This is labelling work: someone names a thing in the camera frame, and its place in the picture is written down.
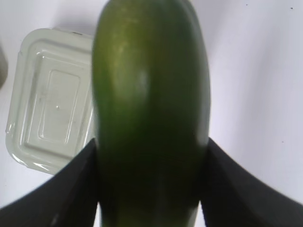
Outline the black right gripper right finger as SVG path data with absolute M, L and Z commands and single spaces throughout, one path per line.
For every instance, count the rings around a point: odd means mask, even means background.
M 200 175 L 207 227 L 301 227 L 303 206 L 269 187 L 209 139 Z

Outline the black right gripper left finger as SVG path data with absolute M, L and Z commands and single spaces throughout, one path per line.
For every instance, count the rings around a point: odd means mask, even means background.
M 92 227 L 98 205 L 96 143 L 50 180 L 1 208 L 2 227 Z

